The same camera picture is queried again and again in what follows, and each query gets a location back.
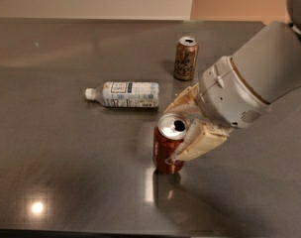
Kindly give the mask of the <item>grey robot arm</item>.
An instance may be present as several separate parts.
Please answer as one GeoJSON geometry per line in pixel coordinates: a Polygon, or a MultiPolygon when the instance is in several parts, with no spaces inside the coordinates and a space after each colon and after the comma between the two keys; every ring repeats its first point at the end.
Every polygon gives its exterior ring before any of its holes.
{"type": "Polygon", "coordinates": [[[191,161],[226,142],[235,129],[249,127],[273,102],[301,87],[301,0],[286,0],[290,21],[272,22],[233,55],[206,69],[198,83],[166,108],[191,122],[184,141],[164,159],[191,161]]]}

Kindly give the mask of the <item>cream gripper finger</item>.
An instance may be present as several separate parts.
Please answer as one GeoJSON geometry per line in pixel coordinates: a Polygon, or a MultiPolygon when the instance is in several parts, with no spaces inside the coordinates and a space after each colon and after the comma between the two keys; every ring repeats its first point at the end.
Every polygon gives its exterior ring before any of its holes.
{"type": "Polygon", "coordinates": [[[230,136],[230,128],[216,123],[195,119],[184,141],[165,159],[169,165],[192,161],[225,143],[230,136]]]}
{"type": "Polygon", "coordinates": [[[166,107],[164,113],[194,115],[200,112],[198,101],[198,84],[188,86],[166,107]]]}

